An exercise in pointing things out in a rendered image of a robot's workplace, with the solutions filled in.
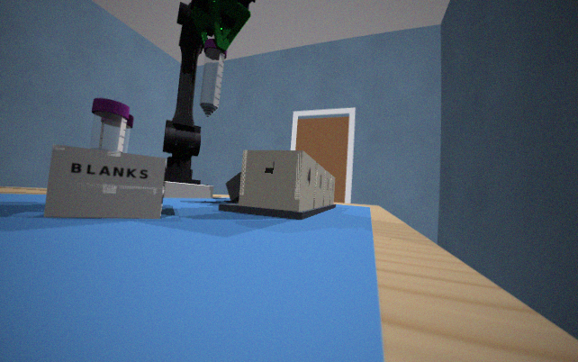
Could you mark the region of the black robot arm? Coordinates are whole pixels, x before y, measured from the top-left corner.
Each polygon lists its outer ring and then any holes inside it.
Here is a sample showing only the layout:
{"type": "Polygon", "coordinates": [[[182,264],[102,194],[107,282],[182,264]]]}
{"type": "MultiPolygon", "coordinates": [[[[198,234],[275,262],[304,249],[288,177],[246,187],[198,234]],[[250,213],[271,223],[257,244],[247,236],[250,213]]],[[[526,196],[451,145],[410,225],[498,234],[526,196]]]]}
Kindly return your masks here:
{"type": "Polygon", "coordinates": [[[201,180],[192,179],[191,158],[198,156],[201,146],[201,126],[194,125],[193,105],[197,60],[203,45],[197,35],[191,11],[191,3],[187,5],[180,2],[177,23],[182,25],[179,42],[182,61],[176,112],[172,121],[166,120],[163,152],[172,154],[172,157],[167,158],[165,180],[200,185],[201,180]]]}

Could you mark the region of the blue flat mat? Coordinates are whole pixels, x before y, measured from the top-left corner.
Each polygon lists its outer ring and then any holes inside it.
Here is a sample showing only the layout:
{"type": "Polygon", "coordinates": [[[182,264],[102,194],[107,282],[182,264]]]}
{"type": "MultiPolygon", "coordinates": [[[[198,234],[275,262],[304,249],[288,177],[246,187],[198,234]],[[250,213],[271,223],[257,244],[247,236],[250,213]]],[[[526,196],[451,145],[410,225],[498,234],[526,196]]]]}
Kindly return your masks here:
{"type": "Polygon", "coordinates": [[[370,207],[223,201],[75,218],[0,194],[0,362],[384,362],[370,207]]]}

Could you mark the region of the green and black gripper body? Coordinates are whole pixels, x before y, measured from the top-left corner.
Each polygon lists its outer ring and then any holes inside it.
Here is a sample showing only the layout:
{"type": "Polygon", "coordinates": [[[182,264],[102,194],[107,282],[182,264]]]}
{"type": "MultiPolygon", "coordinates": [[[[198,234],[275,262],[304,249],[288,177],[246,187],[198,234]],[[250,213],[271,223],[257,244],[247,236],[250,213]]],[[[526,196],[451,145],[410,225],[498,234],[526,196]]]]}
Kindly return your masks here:
{"type": "MultiPolygon", "coordinates": [[[[237,0],[239,3],[241,3],[243,6],[245,6],[247,9],[249,7],[249,4],[253,1],[254,3],[256,2],[256,0],[237,0]]],[[[198,7],[201,10],[203,10],[204,12],[206,12],[207,14],[210,14],[209,11],[209,5],[208,5],[208,0],[192,0],[191,2],[191,10],[193,10],[194,7],[198,7]]],[[[229,17],[227,14],[225,14],[224,12],[221,11],[221,23],[227,25],[228,27],[230,27],[232,29],[233,25],[236,23],[235,20],[233,20],[231,17],[229,17]],[[223,20],[222,20],[223,19],[223,20]]]]}

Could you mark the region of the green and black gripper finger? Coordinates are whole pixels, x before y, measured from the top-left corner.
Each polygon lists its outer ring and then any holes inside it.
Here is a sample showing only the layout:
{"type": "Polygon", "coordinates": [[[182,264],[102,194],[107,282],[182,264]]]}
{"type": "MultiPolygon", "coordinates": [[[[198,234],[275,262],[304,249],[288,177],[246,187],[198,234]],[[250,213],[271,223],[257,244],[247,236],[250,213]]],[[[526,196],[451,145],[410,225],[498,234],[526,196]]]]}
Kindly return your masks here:
{"type": "Polygon", "coordinates": [[[208,0],[216,47],[225,52],[250,18],[251,12],[237,0],[208,0]],[[221,36],[221,11],[235,20],[225,40],[221,36]]]}
{"type": "MultiPolygon", "coordinates": [[[[207,14],[206,12],[204,12],[203,10],[201,10],[200,8],[198,8],[196,6],[191,11],[191,17],[193,19],[195,28],[199,33],[199,36],[200,36],[200,39],[201,39],[201,42],[203,45],[203,50],[204,50],[205,41],[208,40],[206,30],[205,30],[205,25],[212,29],[211,17],[209,14],[207,14]]],[[[221,36],[223,39],[225,39],[227,37],[230,30],[231,30],[230,27],[221,23],[221,36]]]]}

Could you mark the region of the white bucket adapter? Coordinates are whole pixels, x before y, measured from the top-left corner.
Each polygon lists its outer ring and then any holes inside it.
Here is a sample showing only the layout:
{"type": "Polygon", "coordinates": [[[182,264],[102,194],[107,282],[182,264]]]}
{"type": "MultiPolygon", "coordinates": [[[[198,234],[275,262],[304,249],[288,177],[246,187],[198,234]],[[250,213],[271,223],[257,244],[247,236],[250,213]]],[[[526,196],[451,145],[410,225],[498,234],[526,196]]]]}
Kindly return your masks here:
{"type": "Polygon", "coordinates": [[[323,206],[330,205],[330,178],[331,174],[327,170],[325,170],[323,206]]]}
{"type": "Polygon", "coordinates": [[[316,161],[303,150],[243,150],[239,205],[313,209],[316,161]]]}
{"type": "Polygon", "coordinates": [[[322,207],[325,169],[316,163],[313,208],[322,207]]]}
{"type": "Polygon", "coordinates": [[[335,177],[331,175],[330,180],[330,205],[334,204],[334,191],[335,191],[335,177]]]}

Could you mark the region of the grey button housing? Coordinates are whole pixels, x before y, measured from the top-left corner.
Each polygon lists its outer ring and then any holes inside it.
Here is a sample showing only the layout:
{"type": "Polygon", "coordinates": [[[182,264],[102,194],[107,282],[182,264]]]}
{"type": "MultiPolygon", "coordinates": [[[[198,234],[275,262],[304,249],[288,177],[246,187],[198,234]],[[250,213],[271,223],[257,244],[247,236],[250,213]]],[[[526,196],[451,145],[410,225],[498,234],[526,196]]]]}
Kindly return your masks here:
{"type": "Polygon", "coordinates": [[[241,172],[239,172],[235,177],[229,180],[226,183],[228,193],[230,196],[230,201],[224,201],[229,203],[239,203],[239,186],[240,186],[240,176],[241,172]]]}

